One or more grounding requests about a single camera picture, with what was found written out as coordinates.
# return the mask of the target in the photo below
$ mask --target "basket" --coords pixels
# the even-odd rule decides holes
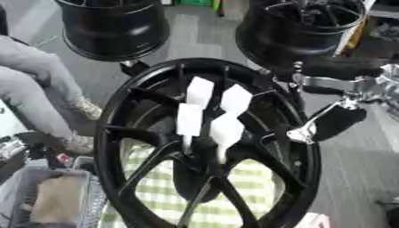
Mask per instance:
[[[74,224],[33,224],[30,221],[31,209],[37,200],[38,185],[46,179],[75,176],[82,180],[79,195],[80,213]],[[16,193],[16,200],[12,209],[12,221],[9,228],[21,227],[52,227],[52,228],[94,228],[96,227],[105,195],[96,176],[81,170],[51,170],[42,167],[26,167]]]

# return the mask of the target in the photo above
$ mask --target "white shoe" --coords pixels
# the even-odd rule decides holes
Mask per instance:
[[[93,151],[93,137],[77,135],[75,132],[68,140],[62,140],[67,151],[76,154],[88,154]]]
[[[102,114],[102,109],[85,97],[77,100],[72,106],[90,120],[97,120]]]

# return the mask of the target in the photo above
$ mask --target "rim lip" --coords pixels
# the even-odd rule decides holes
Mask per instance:
[[[128,211],[129,207],[127,207],[120,201],[120,198],[116,193],[117,188],[115,184],[112,182],[113,180],[111,180],[112,177],[110,173],[106,170],[107,164],[109,164],[110,162],[107,161],[106,159],[107,151],[105,151],[105,145],[107,142],[104,139],[106,139],[107,136],[105,131],[103,131],[103,127],[110,122],[111,120],[110,117],[112,117],[113,114],[115,114],[116,111],[115,108],[118,107],[125,100],[121,98],[126,98],[124,97],[124,95],[126,95],[126,90],[128,88],[132,86],[142,86],[146,81],[152,79],[153,77],[156,77],[159,74],[157,73],[157,71],[163,69],[164,70],[163,72],[165,72],[168,71],[169,69],[174,69],[175,66],[185,64],[188,61],[190,62],[208,61],[211,62],[212,65],[222,64],[222,66],[228,65],[233,67],[239,67],[240,69],[246,70],[249,73],[258,75],[258,73],[252,69],[249,69],[240,64],[229,61],[221,61],[221,60],[206,59],[206,58],[180,59],[174,61],[166,61],[156,66],[153,66],[145,70],[136,78],[127,81],[123,86],[121,86],[114,93],[114,95],[111,97],[108,104],[106,105],[102,117],[100,118],[97,124],[96,134],[94,138],[94,154],[95,154],[94,162],[96,165],[97,172],[99,174],[99,179],[108,199],[110,200],[112,206],[117,211]],[[286,92],[283,91],[282,88],[280,88],[278,85],[275,86],[276,89],[279,90],[281,95],[284,96],[284,98],[286,98],[287,97]],[[298,122],[298,124],[301,124],[305,121],[305,114],[300,110],[296,110],[294,108],[294,105],[290,103],[289,99],[284,100],[283,102],[286,102],[286,104],[289,105],[288,108],[291,109],[291,114],[292,114],[291,118],[294,118]],[[321,154],[319,151],[319,145],[317,143],[313,145],[306,145],[306,151],[307,151],[308,166],[306,169],[307,172],[304,179],[306,179],[305,183],[307,183],[308,188],[303,190],[294,199],[291,199],[289,201],[290,207],[285,206],[284,213],[282,213],[281,211],[279,212],[278,208],[276,207],[281,203],[281,200],[279,200],[269,213],[267,213],[260,220],[258,220],[260,221],[262,227],[282,227],[282,226],[286,228],[294,227],[300,221],[300,219],[305,215],[307,209],[314,201],[314,198],[318,191],[318,186],[321,177],[321,166],[322,166]],[[270,219],[268,218],[270,216],[276,216],[276,218]],[[147,226],[143,225],[143,222],[145,222],[146,220],[145,218],[142,221],[135,221],[132,217],[124,217],[124,220],[126,225],[130,227],[136,227],[137,225],[139,225],[139,227],[149,227],[148,225]]]
[[[83,56],[87,59],[91,59],[94,61],[130,61],[130,60],[140,59],[140,58],[147,56],[151,53],[155,53],[158,49],[160,49],[168,41],[168,39],[170,37],[170,28],[167,23],[165,25],[165,31],[166,31],[165,35],[160,40],[160,42],[151,44],[148,47],[146,47],[138,52],[135,52],[132,54],[121,54],[121,55],[91,54],[89,52],[86,52],[85,50],[77,47],[76,45],[73,45],[69,41],[66,29],[64,29],[62,32],[62,39],[64,40],[64,43],[67,45],[67,47],[70,50],[72,50],[74,53],[77,53],[78,55]]]
[[[358,20],[355,20],[352,23],[346,24],[346,25],[341,25],[338,27],[333,27],[333,26],[315,26],[315,25],[305,25],[302,23],[298,23],[296,21],[293,20],[289,20],[287,18],[283,18],[279,15],[275,15],[272,13],[269,13],[267,10],[271,9],[271,8],[275,8],[275,7],[279,7],[279,6],[283,6],[283,5],[292,5],[295,2],[288,2],[288,3],[281,3],[281,4],[273,4],[273,5],[269,5],[266,7],[263,7],[263,11],[265,11],[267,13],[267,16],[270,17],[274,17],[276,20],[285,20],[287,23],[293,24],[297,27],[302,27],[304,29],[325,29],[325,30],[336,30],[336,32],[340,33],[340,32],[344,32],[344,31],[340,31],[341,29],[345,30],[345,29],[350,29],[351,27],[356,26],[357,24],[361,23],[365,18],[366,18],[366,7],[365,5],[360,1],[360,0],[354,0],[355,4],[358,4],[358,6],[360,7],[361,12],[359,12],[360,17]]]
[[[138,3],[135,4],[122,4],[122,5],[115,5],[115,6],[85,6],[81,4],[73,4],[70,1],[67,0],[55,0],[58,4],[63,4],[67,5],[72,8],[77,8],[77,9],[86,9],[86,10],[97,10],[97,11],[125,11],[125,10],[140,10],[141,7],[148,5],[148,4],[155,4],[158,1],[156,0],[142,0]]]

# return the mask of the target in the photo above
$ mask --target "leg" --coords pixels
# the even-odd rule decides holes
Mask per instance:
[[[0,65],[33,75],[36,80],[57,90],[67,102],[73,103],[83,97],[82,89],[56,54],[1,36],[0,50]]]
[[[69,139],[72,131],[42,88],[28,75],[0,67],[0,99],[23,114],[39,131]]]

